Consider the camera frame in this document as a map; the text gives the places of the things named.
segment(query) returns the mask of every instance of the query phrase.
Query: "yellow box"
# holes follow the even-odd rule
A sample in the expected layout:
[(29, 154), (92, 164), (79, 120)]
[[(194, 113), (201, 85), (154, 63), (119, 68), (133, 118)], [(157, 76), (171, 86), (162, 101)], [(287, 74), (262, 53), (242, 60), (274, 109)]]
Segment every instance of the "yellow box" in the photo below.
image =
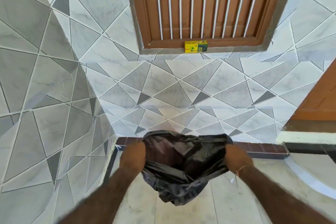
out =
[(206, 52), (208, 49), (208, 42), (203, 41), (187, 41), (184, 42), (184, 51), (189, 52)]

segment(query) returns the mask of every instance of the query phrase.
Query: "hand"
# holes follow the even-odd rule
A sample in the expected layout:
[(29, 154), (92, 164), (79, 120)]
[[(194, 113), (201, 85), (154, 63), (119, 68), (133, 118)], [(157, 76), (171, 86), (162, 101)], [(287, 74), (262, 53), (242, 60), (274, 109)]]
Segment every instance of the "hand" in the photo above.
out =
[(143, 142), (128, 145), (120, 157), (119, 168), (137, 176), (145, 166), (146, 147)]
[(252, 158), (247, 155), (245, 150), (237, 145), (227, 144), (225, 150), (224, 164), (234, 174), (237, 174), (238, 170), (243, 166), (254, 166)]

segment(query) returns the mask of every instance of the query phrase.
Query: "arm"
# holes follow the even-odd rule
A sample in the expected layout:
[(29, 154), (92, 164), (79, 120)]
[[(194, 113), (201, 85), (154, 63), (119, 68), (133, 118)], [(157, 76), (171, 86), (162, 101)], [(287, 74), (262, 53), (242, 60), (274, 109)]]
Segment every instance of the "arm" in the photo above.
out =
[(112, 223), (128, 187), (145, 166), (145, 154), (143, 142), (129, 145), (108, 184), (93, 192), (59, 224)]
[(226, 146), (225, 164), (251, 189), (274, 224), (332, 224), (260, 172), (247, 153), (238, 146)]

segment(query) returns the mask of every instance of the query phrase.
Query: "plastic bag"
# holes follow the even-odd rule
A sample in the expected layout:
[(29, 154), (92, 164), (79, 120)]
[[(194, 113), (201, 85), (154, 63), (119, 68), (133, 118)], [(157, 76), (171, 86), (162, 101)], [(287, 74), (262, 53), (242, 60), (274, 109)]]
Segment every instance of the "plastic bag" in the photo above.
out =
[(224, 174), (226, 135), (193, 136), (173, 131), (148, 132), (143, 179), (164, 202), (185, 205), (197, 197), (208, 181)]

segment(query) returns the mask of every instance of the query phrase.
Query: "brown wooden door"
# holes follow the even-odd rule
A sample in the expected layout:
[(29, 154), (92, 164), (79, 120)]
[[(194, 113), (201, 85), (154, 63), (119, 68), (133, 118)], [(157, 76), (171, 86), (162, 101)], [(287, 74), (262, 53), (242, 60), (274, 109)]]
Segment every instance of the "brown wooden door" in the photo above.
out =
[(182, 48), (191, 39), (208, 40), (208, 47), (259, 45), (276, 3), (277, 0), (134, 0), (145, 48)]
[(292, 120), (336, 120), (336, 60), (309, 92)]

